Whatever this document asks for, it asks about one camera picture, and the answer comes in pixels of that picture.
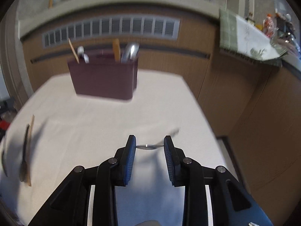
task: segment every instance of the countertop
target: countertop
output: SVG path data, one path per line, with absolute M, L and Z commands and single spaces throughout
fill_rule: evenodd
M 32 186 L 28 187 L 19 181 L 19 166 L 25 127 L 33 114 Z M 205 167 L 223 165 L 230 170 L 181 76 L 138 70 L 137 89 L 130 101 L 76 95 L 70 74 L 54 76 L 26 102 L 7 131 L 8 177 L 0 167 L 2 199 L 20 222 L 28 225 L 75 166 L 98 166 L 124 147 L 130 134 L 136 136 L 138 145 L 155 144 L 174 130 L 179 133 L 173 143 L 187 157 Z M 126 190 L 116 187 L 119 225 L 136 225 L 150 219 L 169 220 L 163 225 L 182 225 L 184 190 L 174 188 L 169 181 L 163 148 L 137 149 Z M 210 196 L 207 198 L 211 208 Z M 211 210 L 208 213 L 212 222 Z M 170 218 L 166 214 L 177 216 Z
M 291 66 L 293 66 L 299 72 L 301 72 L 301 60 L 298 59 L 297 57 L 287 54 L 282 58 L 282 60 L 289 63 Z
M 35 17 L 19 21 L 19 38 L 22 39 L 36 28 L 64 15 L 95 6 L 123 3 L 148 3 L 178 7 L 200 13 L 212 19 L 219 19 L 219 5 L 207 0 L 65 0 Z

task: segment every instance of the white tablecloth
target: white tablecloth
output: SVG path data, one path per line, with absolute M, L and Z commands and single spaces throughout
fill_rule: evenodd
M 32 187 L 19 181 L 26 124 L 35 115 L 31 143 Z M 50 194 L 77 165 L 99 165 L 124 147 L 154 144 L 179 128 L 175 147 L 203 166 L 227 167 L 222 151 L 189 87 L 181 76 L 139 70 L 130 101 L 77 96 L 69 74 L 52 77 L 25 104 L 7 131 L 6 165 L 0 193 L 6 205 L 28 225 Z M 163 148 L 136 150 L 131 180 L 116 188 L 119 226 L 158 220 L 182 225 L 184 188 L 168 178 Z

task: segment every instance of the air vent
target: air vent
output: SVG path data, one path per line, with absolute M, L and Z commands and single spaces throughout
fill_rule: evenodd
M 77 21 L 42 35 L 44 47 L 66 43 L 67 39 L 82 40 L 90 37 L 117 34 L 132 34 L 140 37 L 158 37 L 176 40 L 180 20 L 153 15 L 114 15 L 111 17 L 91 18 Z
M 110 31 L 110 20 L 103 19 L 101 22 L 101 33 L 102 34 L 109 34 Z
M 163 25 L 164 25 L 164 21 L 163 20 L 156 19 L 154 34 L 162 35 L 162 33 L 163 33 Z
M 73 25 L 68 26 L 68 37 L 70 39 L 74 38 L 74 26 Z
M 153 27 L 153 19 L 144 19 L 143 34 L 151 34 Z
M 174 21 L 166 21 L 165 33 L 164 34 L 166 36 L 172 36 L 173 35 L 174 26 L 175 26 Z
M 60 30 L 55 31 L 55 42 L 60 43 L 61 42 L 61 32 Z
M 76 38 L 82 37 L 82 24 L 75 25 L 75 37 Z
M 112 33 L 119 33 L 120 19 L 112 19 Z
M 49 40 L 50 45 L 54 44 L 55 43 L 55 35 L 53 32 L 49 34 L 49 38 L 50 38 L 50 40 Z
M 122 19 L 122 33 L 130 33 L 131 31 L 131 18 Z
M 91 36 L 90 29 L 91 29 L 91 23 L 90 22 L 84 23 L 84 37 Z
M 92 35 L 93 36 L 96 36 L 96 35 L 99 35 L 99 32 L 100 32 L 100 24 L 99 24 L 99 20 L 94 20 L 92 22 Z
M 62 41 L 67 40 L 67 28 L 62 28 Z
M 48 34 L 44 35 L 44 45 L 46 47 L 49 46 L 49 35 Z
M 250 0 L 245 0 L 245 14 L 244 17 L 247 18 L 250 12 Z
M 133 33 L 141 33 L 142 19 L 133 19 Z

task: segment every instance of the spoon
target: spoon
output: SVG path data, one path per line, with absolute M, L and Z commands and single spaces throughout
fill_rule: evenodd
M 27 175 L 26 145 L 28 139 L 28 130 L 29 130 L 29 124 L 26 126 L 26 132 L 25 132 L 24 144 L 23 144 L 23 156 L 22 156 L 22 163 L 20 166 L 20 173 L 19 173 L 19 178 L 21 182 L 25 181 Z
M 175 130 L 173 130 L 169 136 L 171 136 L 172 138 L 174 136 L 176 136 L 178 133 L 180 132 L 180 129 L 177 128 Z M 164 146 L 164 141 L 160 141 L 156 144 L 144 144 L 144 145 L 136 145 L 136 149 L 144 149 L 144 150 L 153 150 L 153 149 L 158 149 L 160 147 Z
M 126 45 L 124 52 L 121 56 L 121 63 L 127 63 L 129 59 L 134 59 L 139 51 L 139 44 L 130 42 Z
M 6 170 L 6 164 L 5 164 L 5 148 L 6 148 L 6 136 L 4 136 L 4 140 L 3 140 L 3 150 L 2 150 L 2 154 L 1 154 L 1 163 L 2 163 L 2 168 L 4 171 L 5 176 L 7 176 L 7 170 Z
M 77 55 L 78 57 L 83 58 L 85 63 L 89 63 L 89 56 L 85 54 L 85 49 L 83 46 L 79 46 L 77 48 Z

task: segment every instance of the wooden spatula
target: wooden spatula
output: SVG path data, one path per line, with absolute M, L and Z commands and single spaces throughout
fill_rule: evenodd
M 19 179 L 21 182 L 25 182 L 27 178 L 27 162 L 26 162 L 26 151 L 27 151 L 27 141 L 28 141 L 28 131 L 29 131 L 29 124 L 26 126 L 24 143 L 23 143 L 23 153 L 22 153 L 22 162 L 20 165 L 19 171 Z
M 33 123 L 35 121 L 35 116 L 33 115 L 31 118 L 31 123 L 30 123 L 30 127 L 28 130 L 28 142 L 27 142 L 27 146 L 26 146 L 26 163 L 27 163 L 27 183 L 28 186 L 31 187 L 31 180 L 30 180 L 30 163 L 29 163 L 29 159 L 30 159 L 30 143 L 31 143 L 31 136 L 33 133 Z
M 120 44 L 119 39 L 113 40 L 113 52 L 114 52 L 114 58 L 116 61 L 120 61 Z
M 77 54 L 76 54 L 76 52 L 75 52 L 75 50 L 74 50 L 74 47 L 73 47 L 73 45 L 72 45 L 72 43 L 71 43 L 71 41 L 70 41 L 70 38 L 68 38 L 68 42 L 69 42 L 69 45 L 70 45 L 71 50 L 72 50 L 72 53 L 73 53 L 73 55 L 74 55 L 74 57 L 75 57 L 77 63 L 79 63 L 78 56 L 77 56 Z

